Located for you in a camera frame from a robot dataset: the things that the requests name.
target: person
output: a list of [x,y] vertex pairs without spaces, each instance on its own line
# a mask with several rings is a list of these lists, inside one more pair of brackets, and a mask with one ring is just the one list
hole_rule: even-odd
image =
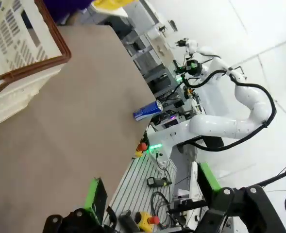
[[[50,15],[57,25],[73,25],[80,15],[80,12],[88,8],[93,0],[43,0]],[[32,25],[25,13],[21,14],[27,28],[32,28]]]

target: yellow object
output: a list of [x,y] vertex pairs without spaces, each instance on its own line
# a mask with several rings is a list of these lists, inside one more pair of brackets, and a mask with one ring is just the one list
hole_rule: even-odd
[[133,1],[135,0],[95,0],[94,5],[96,7],[112,11],[118,9],[119,7],[128,5]]
[[137,224],[138,227],[145,232],[152,232],[153,230],[153,225],[148,223],[148,218],[151,217],[150,214],[148,214],[147,212],[139,212],[141,214],[141,220],[140,222]]
[[143,152],[141,152],[141,151],[135,151],[135,153],[134,153],[134,156],[136,158],[140,158],[142,155],[143,155]]

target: grooved metal plate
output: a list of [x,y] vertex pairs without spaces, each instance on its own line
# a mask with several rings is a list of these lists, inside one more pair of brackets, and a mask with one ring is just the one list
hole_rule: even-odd
[[[163,178],[164,171],[160,171],[157,168],[157,165],[153,162],[153,160],[151,160],[149,155],[144,155],[139,159],[133,159],[128,169],[124,173],[109,205],[115,211],[117,217],[119,217],[119,215],[126,210],[131,210],[133,218],[135,213],[138,211],[146,211],[151,213],[151,195],[153,192],[162,192],[167,200],[170,199],[170,195],[173,195],[176,170],[176,166],[170,160],[168,172],[171,176],[172,185],[159,188],[149,188],[147,186],[147,178]],[[160,198],[157,195],[155,197],[154,204],[158,202],[158,199]],[[166,219],[166,208],[160,208],[159,213],[160,221],[163,222]],[[109,224],[109,218],[107,215],[104,216],[103,223],[107,225]],[[119,223],[117,224],[116,230],[121,233],[125,232]]]

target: yellow container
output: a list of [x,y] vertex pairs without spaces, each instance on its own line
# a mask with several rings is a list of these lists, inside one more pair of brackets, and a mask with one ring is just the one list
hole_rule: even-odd
[[106,10],[115,10],[135,0],[95,0],[94,5]]

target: basket handle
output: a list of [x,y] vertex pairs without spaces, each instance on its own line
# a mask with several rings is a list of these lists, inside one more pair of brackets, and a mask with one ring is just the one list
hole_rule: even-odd
[[21,67],[18,69],[11,70],[7,73],[0,75],[0,80],[4,80],[2,84],[0,84],[0,92],[7,87],[9,84],[16,82],[20,79],[23,79],[25,77],[28,77],[32,74],[38,73],[40,71],[43,71],[45,69],[49,69],[51,67],[55,67],[61,64],[64,64],[68,62],[71,58],[71,52],[65,43],[63,37],[61,36],[60,32],[56,28],[56,25],[47,10],[45,4],[42,0],[34,0],[35,4],[38,7],[39,12],[41,13],[44,22],[49,28],[49,31],[51,33],[51,36],[53,37],[56,45],[58,46],[61,56],[53,57],[41,62],[36,62],[34,64]]

